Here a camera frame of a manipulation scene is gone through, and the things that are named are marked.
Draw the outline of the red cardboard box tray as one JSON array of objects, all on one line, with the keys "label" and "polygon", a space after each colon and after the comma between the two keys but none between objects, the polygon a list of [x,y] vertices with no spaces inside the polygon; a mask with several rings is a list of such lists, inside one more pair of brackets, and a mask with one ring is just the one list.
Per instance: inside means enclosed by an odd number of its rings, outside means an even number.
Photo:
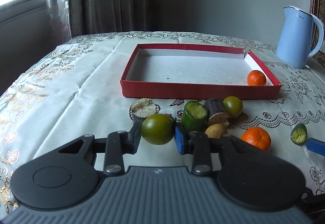
[{"label": "red cardboard box tray", "polygon": [[[259,70],[265,86],[249,86],[247,75]],[[250,50],[219,45],[137,44],[121,80],[124,97],[241,100],[275,99],[281,83]]]}]

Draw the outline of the small dark green cucumber end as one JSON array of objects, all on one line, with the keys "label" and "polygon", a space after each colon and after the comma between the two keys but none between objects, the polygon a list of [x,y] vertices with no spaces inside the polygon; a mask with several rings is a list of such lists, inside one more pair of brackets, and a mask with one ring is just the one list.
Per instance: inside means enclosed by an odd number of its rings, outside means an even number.
[{"label": "small dark green cucumber end", "polygon": [[307,139],[307,128],[303,123],[297,124],[290,135],[291,141],[296,145],[302,145]]}]

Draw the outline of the brown longan fruit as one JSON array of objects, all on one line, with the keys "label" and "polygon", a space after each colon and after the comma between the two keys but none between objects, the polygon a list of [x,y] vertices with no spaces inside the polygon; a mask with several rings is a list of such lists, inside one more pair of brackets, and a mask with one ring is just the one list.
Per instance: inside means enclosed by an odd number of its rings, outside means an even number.
[{"label": "brown longan fruit", "polygon": [[208,138],[215,138],[215,139],[218,139],[222,135],[225,135],[227,133],[228,133],[227,128],[221,124],[213,124],[209,126],[205,131],[205,134],[208,136]]}]

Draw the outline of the window frame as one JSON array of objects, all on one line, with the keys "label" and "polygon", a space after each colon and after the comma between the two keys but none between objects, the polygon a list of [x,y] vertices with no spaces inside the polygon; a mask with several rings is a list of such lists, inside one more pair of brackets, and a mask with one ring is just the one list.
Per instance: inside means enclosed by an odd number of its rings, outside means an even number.
[{"label": "window frame", "polygon": [[1,5],[1,23],[47,7],[46,0],[13,0]]}]

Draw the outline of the small orange mandarin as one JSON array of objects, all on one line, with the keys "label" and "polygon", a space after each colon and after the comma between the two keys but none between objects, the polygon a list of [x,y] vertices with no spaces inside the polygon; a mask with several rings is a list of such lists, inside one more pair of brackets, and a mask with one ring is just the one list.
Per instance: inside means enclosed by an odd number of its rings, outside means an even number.
[{"label": "small orange mandarin", "polygon": [[263,72],[259,70],[252,70],[247,75],[247,84],[249,86],[265,86],[267,84],[267,78]]}]

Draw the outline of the large green tomato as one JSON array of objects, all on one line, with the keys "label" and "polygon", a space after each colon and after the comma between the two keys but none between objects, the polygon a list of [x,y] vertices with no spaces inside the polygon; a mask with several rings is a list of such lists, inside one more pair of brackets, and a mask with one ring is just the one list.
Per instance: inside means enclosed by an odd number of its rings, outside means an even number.
[{"label": "large green tomato", "polygon": [[144,120],[141,135],[150,144],[164,145],[173,138],[173,119],[166,114],[154,114]]}]

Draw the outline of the small green tomato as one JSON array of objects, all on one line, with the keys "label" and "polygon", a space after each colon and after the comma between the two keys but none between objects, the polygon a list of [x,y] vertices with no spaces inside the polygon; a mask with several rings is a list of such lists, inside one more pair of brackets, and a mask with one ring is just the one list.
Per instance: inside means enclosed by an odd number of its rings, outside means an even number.
[{"label": "small green tomato", "polygon": [[226,97],[223,100],[223,103],[227,113],[230,115],[231,118],[239,117],[244,108],[242,101],[235,96]]}]

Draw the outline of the green cucumber piece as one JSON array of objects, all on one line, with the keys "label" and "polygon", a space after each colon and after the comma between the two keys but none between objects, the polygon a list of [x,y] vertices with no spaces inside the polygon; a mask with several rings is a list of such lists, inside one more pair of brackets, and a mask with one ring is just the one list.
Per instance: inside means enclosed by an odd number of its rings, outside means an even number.
[{"label": "green cucumber piece", "polygon": [[207,119],[206,108],[197,101],[189,101],[183,109],[181,125],[185,131],[200,131]]}]

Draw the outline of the white floral embroidered tablecloth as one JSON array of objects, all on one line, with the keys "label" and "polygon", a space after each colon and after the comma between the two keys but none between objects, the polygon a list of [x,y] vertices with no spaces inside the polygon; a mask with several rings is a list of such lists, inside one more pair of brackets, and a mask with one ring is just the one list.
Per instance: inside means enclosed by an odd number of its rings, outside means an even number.
[{"label": "white floral embroidered tablecloth", "polygon": [[292,129],[305,124],[311,138],[324,140],[324,68],[310,59],[305,69],[280,61],[275,47],[256,40],[185,32],[125,32],[75,37],[33,65],[1,96],[1,217],[17,206],[13,172],[24,163],[90,133],[98,138],[129,130],[131,98],[120,79],[139,43],[198,43],[249,48],[276,75],[276,99],[244,102],[229,132],[240,136],[262,127],[271,152],[295,164],[316,195],[324,193],[324,157],[293,144]]}]

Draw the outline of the large orange mandarin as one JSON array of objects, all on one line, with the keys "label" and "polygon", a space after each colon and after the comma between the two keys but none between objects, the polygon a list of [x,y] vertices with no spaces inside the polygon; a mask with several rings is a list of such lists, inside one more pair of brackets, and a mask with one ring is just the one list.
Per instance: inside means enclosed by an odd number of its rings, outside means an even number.
[{"label": "large orange mandarin", "polygon": [[260,127],[247,129],[240,139],[264,151],[269,151],[272,144],[268,132]]}]

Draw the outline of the dark sugarcane piece yellow end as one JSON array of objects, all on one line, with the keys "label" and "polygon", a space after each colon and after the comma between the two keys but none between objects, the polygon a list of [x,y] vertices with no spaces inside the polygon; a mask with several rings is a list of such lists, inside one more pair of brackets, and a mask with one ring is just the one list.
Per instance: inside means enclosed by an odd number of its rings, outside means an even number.
[{"label": "dark sugarcane piece yellow end", "polygon": [[225,105],[221,99],[211,98],[206,100],[204,106],[208,112],[207,126],[220,124],[224,127],[228,127],[228,118],[230,117],[227,113]]}]

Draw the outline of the dark sugarcane piece pale end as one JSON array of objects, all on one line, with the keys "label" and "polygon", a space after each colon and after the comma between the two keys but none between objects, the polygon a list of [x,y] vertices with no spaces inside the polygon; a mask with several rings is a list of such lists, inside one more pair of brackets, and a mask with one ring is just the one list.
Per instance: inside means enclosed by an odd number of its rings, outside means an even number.
[{"label": "dark sugarcane piece pale end", "polygon": [[143,123],[146,118],[157,113],[157,106],[150,98],[140,98],[131,104],[129,110],[133,123]]}]

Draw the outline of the light blue electric kettle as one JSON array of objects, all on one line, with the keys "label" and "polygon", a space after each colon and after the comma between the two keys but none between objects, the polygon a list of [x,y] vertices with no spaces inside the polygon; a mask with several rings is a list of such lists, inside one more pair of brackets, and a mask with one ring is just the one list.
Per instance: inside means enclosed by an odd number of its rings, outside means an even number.
[{"label": "light blue electric kettle", "polygon": [[292,67],[303,69],[307,59],[324,42],[324,24],[315,15],[295,6],[284,7],[285,22],[275,54]]}]

